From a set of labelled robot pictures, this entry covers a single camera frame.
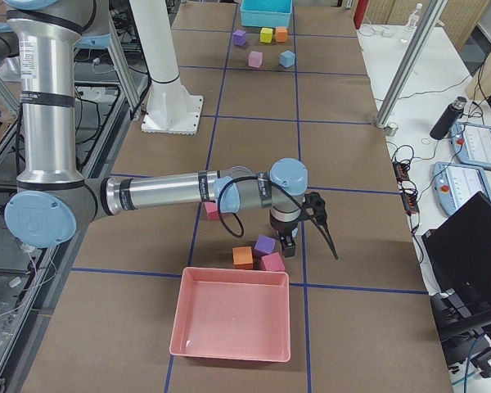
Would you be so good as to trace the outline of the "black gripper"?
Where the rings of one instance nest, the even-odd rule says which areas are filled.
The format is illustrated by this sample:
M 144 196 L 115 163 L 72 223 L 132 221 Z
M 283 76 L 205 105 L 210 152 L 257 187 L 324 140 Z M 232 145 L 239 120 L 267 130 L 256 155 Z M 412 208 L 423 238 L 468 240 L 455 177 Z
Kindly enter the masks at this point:
M 279 238 L 284 257 L 295 255 L 294 237 L 298 235 L 301 209 L 284 212 L 275 207 L 269 209 L 269 222 Z

